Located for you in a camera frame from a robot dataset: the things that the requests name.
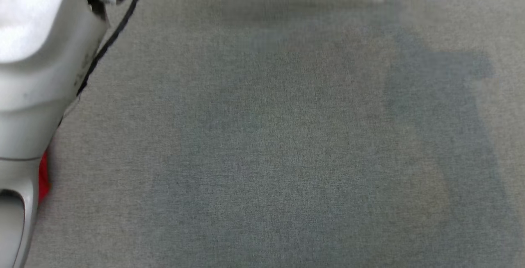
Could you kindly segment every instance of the gray fabric surface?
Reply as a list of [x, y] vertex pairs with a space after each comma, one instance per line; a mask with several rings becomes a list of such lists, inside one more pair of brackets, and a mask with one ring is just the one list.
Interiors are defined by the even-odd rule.
[[27, 266], [524, 266], [523, 5], [141, 0]]

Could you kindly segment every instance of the red fabric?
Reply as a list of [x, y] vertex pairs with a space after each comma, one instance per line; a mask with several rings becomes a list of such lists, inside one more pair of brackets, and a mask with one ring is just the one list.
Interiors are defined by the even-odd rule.
[[42, 199], [47, 195], [51, 184], [47, 177], [47, 152], [42, 156], [40, 161], [40, 168], [38, 169], [38, 202], [42, 202]]

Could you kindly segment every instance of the black cable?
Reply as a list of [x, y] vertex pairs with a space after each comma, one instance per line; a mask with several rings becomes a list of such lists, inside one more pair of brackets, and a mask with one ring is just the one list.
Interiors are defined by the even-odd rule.
[[89, 66], [88, 72], [86, 73], [86, 77], [84, 77], [84, 81], [82, 81], [82, 85], [80, 85], [80, 88], [78, 89], [77, 96], [79, 96], [80, 93], [82, 93], [82, 91], [84, 90], [84, 88], [88, 85], [89, 76], [93, 73], [93, 71], [97, 67], [97, 64], [100, 61], [100, 59], [102, 59], [102, 57], [104, 57], [104, 55], [107, 52], [107, 50], [109, 49], [109, 47], [111, 47], [111, 45], [118, 38], [119, 34], [126, 27], [126, 25], [128, 23], [128, 20], [131, 18], [131, 15], [133, 15], [133, 11], [137, 7], [137, 2], [138, 1], [139, 0], [132, 0], [131, 1], [131, 4], [130, 4], [128, 10], [126, 11], [126, 14], [124, 14], [124, 17], [120, 21], [119, 25], [116, 27], [115, 31], [109, 37], [109, 39], [107, 39], [107, 42], [104, 44], [104, 46], [102, 48], [100, 48], [100, 51], [97, 53], [97, 55], [93, 58], [93, 61], [91, 62], [91, 65]]

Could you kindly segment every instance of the gray carpet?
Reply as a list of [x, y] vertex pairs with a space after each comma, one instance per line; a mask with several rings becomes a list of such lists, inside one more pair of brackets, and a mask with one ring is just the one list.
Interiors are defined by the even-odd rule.
[[141, 0], [27, 266], [525, 266], [524, 5]]

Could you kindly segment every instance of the white robot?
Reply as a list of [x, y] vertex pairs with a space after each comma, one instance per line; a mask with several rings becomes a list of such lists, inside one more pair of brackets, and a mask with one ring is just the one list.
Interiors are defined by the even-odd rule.
[[86, 86], [122, 0], [0, 0], [0, 268], [23, 267], [38, 203], [38, 167], [65, 110]]

